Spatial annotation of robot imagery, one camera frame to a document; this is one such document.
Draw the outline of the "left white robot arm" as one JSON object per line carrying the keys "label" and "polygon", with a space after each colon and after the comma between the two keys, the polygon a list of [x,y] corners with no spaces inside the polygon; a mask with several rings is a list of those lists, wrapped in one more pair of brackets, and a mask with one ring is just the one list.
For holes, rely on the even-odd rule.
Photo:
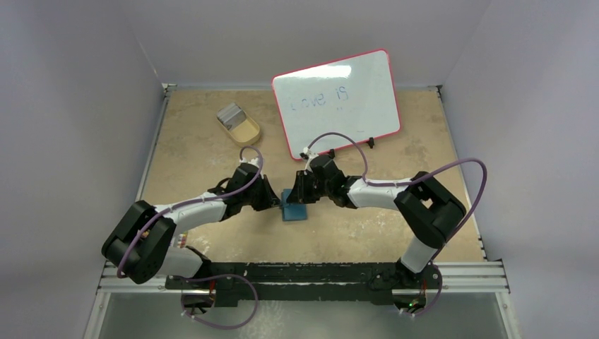
{"label": "left white robot arm", "polygon": [[182,276],[194,289],[210,282],[209,260],[200,251],[174,245],[177,236],[195,227],[222,222],[243,207],[255,211],[280,206],[261,168],[241,163],[231,177],[188,201],[153,206],[133,203],[102,245],[101,254],[117,267],[119,278],[143,284],[156,275]]}

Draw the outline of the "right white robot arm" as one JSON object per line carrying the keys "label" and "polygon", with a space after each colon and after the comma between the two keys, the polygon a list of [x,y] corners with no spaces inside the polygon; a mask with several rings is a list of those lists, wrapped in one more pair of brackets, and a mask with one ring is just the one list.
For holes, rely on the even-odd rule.
{"label": "right white robot arm", "polygon": [[425,266],[466,216],[465,206],[428,172],[418,172],[408,179],[369,182],[361,176],[344,174],[328,155],[315,157],[307,169],[296,173],[285,201],[310,204],[323,197],[341,208],[383,208],[402,215],[413,232],[396,269],[396,277],[405,287],[414,287],[423,280]]}

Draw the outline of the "blue leather card holder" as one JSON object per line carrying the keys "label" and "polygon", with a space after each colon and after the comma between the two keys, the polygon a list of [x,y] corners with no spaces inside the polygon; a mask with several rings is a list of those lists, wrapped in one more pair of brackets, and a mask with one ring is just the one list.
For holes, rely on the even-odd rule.
{"label": "blue leather card holder", "polygon": [[280,198],[283,222],[302,221],[308,218],[307,207],[304,204],[288,203],[287,198],[292,189],[283,189]]}

